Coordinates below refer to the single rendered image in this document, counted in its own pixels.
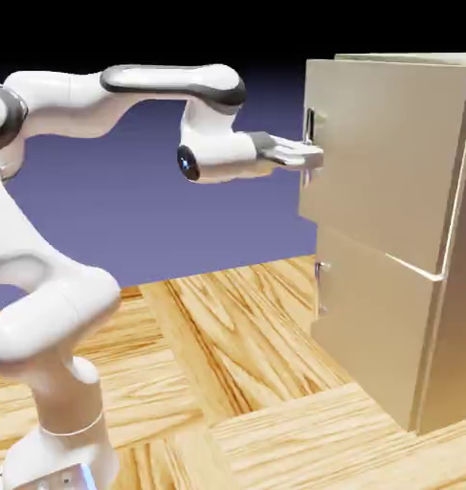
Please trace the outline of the large beige cabinet door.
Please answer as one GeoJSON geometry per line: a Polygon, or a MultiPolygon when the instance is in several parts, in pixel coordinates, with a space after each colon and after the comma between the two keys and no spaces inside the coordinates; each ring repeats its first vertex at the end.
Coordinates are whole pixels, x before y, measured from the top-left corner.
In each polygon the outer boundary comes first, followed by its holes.
{"type": "Polygon", "coordinates": [[[466,66],[311,60],[322,169],[300,214],[436,275],[466,138],[466,66]]]}

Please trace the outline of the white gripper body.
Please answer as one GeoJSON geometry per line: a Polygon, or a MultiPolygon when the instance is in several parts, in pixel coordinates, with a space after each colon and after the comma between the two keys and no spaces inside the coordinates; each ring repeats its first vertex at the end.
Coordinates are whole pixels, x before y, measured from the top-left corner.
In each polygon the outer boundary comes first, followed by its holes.
{"type": "Polygon", "coordinates": [[[289,170],[313,170],[323,165],[323,150],[316,145],[271,135],[272,143],[263,157],[289,170]]]}

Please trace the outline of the long silver door handle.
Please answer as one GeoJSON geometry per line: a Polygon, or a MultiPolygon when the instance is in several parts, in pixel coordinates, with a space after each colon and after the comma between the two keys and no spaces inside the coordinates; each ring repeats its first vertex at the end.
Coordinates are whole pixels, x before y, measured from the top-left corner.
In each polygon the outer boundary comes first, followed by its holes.
{"type": "MultiPolygon", "coordinates": [[[[306,145],[314,144],[315,136],[315,126],[316,126],[316,111],[314,108],[309,107],[305,111],[304,117],[304,127],[303,127],[303,142],[306,145]]],[[[300,188],[304,189],[307,187],[312,180],[312,175],[316,171],[314,167],[310,167],[301,173],[300,177],[300,188]]]]}

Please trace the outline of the beige cabinet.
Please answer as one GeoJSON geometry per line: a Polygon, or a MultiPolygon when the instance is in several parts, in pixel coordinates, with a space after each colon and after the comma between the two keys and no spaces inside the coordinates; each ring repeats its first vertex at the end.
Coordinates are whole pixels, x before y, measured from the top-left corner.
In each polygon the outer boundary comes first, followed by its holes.
{"type": "MultiPolygon", "coordinates": [[[[339,55],[332,60],[466,66],[466,54],[339,55]]],[[[466,138],[440,273],[381,253],[435,283],[409,431],[423,434],[466,419],[466,138]]]]}

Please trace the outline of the small beige cabinet door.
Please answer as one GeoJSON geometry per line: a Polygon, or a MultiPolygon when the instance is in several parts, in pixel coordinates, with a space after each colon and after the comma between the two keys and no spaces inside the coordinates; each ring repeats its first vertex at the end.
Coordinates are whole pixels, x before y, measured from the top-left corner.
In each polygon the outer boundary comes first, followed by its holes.
{"type": "Polygon", "coordinates": [[[404,429],[413,403],[434,281],[327,228],[317,259],[328,313],[312,326],[314,340],[404,429]]]}

